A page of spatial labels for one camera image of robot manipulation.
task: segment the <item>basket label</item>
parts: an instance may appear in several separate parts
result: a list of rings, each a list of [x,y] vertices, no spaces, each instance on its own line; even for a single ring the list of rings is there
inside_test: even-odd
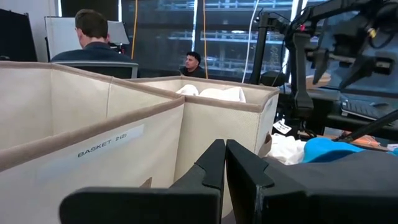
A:
[[[111,138],[96,142],[86,149],[71,152],[69,156],[43,165],[37,172],[37,180],[42,183],[58,175],[71,172],[73,169],[77,169],[80,165],[91,161],[97,156],[107,153],[118,146],[138,138],[143,133],[144,125],[142,124],[123,133],[112,136]]]

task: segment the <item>person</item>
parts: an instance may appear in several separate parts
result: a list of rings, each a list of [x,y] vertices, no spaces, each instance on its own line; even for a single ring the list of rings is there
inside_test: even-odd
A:
[[[196,52],[188,52],[185,66],[180,69],[182,75],[196,78],[206,78],[206,72],[200,64],[200,54]]]
[[[54,56],[51,62],[71,60],[132,62],[130,57],[115,52],[108,45],[108,21],[100,13],[92,9],[78,11],[75,17],[75,30],[82,49],[62,52]]]

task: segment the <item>orange cable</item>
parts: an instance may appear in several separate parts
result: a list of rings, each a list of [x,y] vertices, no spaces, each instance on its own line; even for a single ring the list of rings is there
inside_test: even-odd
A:
[[[206,72],[206,78],[208,78],[208,73],[207,73],[207,43],[206,43],[206,0],[203,0],[203,38],[205,40],[205,72]]]
[[[136,30],[137,30],[137,15],[138,15],[138,0],[136,0],[136,13],[134,15],[134,29],[132,31],[131,59],[134,58],[134,44],[136,43]]]

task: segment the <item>blue object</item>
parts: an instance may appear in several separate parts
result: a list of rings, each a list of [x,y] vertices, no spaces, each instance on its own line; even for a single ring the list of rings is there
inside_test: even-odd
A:
[[[328,138],[313,138],[304,146],[303,162],[331,162],[363,150],[365,149],[345,142],[334,142]],[[388,154],[398,156],[398,150],[388,152]]]

